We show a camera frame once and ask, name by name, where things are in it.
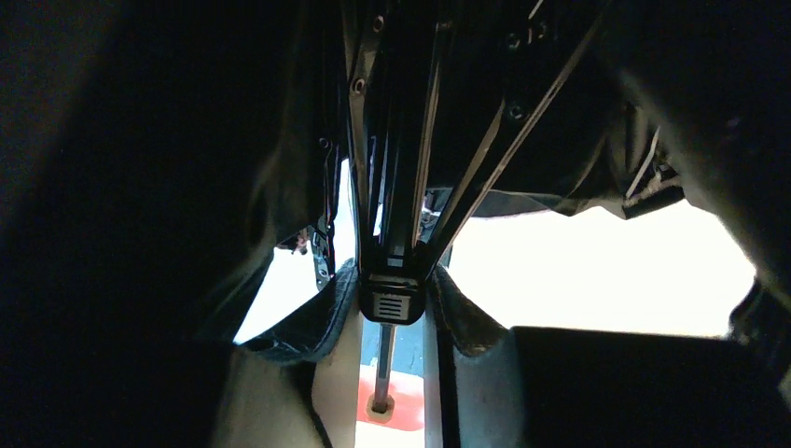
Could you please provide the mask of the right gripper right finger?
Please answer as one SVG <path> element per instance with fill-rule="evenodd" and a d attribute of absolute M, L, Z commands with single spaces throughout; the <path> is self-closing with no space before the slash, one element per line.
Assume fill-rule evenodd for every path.
<path fill-rule="evenodd" d="M 438 267 L 427 284 L 428 447 L 513 445 L 513 341 Z"/>

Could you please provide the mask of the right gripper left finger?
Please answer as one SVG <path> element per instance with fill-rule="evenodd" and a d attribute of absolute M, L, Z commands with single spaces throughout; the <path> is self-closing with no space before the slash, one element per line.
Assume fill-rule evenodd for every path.
<path fill-rule="evenodd" d="M 325 447 L 354 446 L 354 426 L 343 433 L 318 412 L 313 387 L 319 363 L 330 358 L 338 346 L 347 318 L 352 313 L 358 285 L 358 267 L 346 260 L 334 277 L 315 296 L 269 329 L 241 347 L 284 369 L 287 383 L 296 389 L 298 402 L 308 413 Z"/>

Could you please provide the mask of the pink folding umbrella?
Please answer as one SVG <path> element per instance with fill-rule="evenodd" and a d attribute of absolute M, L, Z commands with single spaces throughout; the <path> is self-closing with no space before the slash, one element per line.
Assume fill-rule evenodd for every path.
<path fill-rule="evenodd" d="M 507 329 L 512 446 L 789 445 L 788 2 L 5 1 L 1 443 L 325 447 L 241 344 L 346 260 L 411 324 L 472 216 L 682 199 L 731 339 Z"/>

